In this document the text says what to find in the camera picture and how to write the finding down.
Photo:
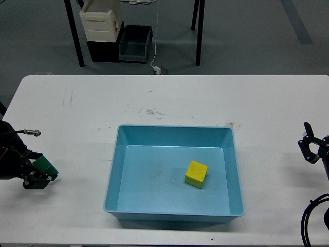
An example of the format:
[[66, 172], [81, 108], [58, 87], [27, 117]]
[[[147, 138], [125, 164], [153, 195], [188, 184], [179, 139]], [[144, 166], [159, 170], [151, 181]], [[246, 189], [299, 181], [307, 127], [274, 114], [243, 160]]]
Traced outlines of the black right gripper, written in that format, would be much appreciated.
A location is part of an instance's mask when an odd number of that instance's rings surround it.
[[[315, 164], [319, 159], [322, 159], [327, 178], [329, 178], [328, 169], [328, 135], [323, 139], [314, 136], [313, 129], [308, 122], [304, 122], [305, 134], [303, 139], [298, 141], [298, 145], [306, 161]], [[318, 152], [311, 151], [310, 144], [319, 146]]]

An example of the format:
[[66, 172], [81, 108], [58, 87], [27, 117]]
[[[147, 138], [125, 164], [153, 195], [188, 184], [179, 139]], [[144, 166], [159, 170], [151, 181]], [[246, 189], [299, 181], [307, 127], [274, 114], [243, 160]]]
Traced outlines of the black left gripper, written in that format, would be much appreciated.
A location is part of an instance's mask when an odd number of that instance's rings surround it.
[[33, 171], [26, 175], [26, 160], [38, 160], [43, 154], [26, 150], [20, 154], [15, 149], [6, 148], [1, 154], [1, 180], [13, 178], [23, 179], [25, 189], [44, 189], [51, 181], [54, 181], [58, 172], [40, 173]]

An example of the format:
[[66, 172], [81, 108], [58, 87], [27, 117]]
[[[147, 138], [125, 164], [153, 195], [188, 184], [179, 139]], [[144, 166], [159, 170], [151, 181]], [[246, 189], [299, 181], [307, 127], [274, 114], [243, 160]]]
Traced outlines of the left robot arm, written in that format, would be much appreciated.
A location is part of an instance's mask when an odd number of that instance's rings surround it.
[[11, 124], [1, 121], [1, 180], [19, 178], [24, 189], [45, 189], [58, 177], [57, 169], [44, 154], [30, 150], [20, 134], [41, 135], [39, 130], [14, 130]]

